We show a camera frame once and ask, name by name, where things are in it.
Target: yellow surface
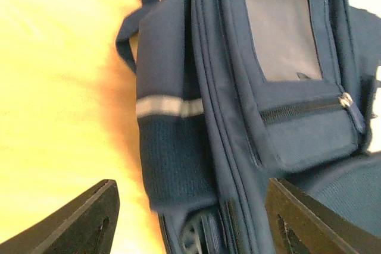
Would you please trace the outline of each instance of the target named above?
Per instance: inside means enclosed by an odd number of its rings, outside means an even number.
[[[114,41],[140,0],[0,0],[0,242],[103,178],[113,253],[164,253],[138,151],[135,77]]]

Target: zipper teeth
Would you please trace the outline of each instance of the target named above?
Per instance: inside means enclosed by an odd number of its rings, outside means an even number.
[[[334,98],[320,102],[303,102],[269,109],[261,112],[261,117],[264,124],[271,124],[288,117],[339,108],[342,108],[342,105],[338,101],[338,98]]]

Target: black strap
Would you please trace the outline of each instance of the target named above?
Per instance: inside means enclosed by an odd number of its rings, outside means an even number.
[[[139,22],[159,0],[142,0],[143,6],[128,15],[120,27],[116,47],[119,55],[126,61],[131,70],[136,73],[135,60],[133,58],[129,39],[138,32]]]

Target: wooden table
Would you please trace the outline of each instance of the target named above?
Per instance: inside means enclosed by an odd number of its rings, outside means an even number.
[[[113,254],[164,253],[139,162],[135,77],[114,41],[140,0],[0,0],[0,242],[103,178]]]

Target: zipper slider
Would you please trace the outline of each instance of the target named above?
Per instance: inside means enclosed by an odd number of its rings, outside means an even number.
[[[349,115],[352,118],[353,123],[356,126],[356,129],[361,134],[364,134],[366,132],[365,119],[363,115],[361,114],[360,110],[358,109],[356,103],[353,102],[351,95],[347,92],[344,92],[342,96],[339,97],[339,102],[341,106],[348,111]]]

